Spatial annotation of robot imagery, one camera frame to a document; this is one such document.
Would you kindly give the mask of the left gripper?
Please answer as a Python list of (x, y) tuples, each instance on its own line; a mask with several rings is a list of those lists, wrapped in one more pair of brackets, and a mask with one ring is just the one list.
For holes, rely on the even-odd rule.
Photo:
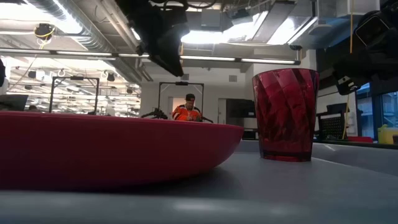
[(146, 45), (149, 59), (175, 77), (184, 72), (180, 63), (181, 38), (190, 32), (186, 10), (188, 2), (176, 0), (116, 0), (117, 6), (126, 16), (130, 28)]

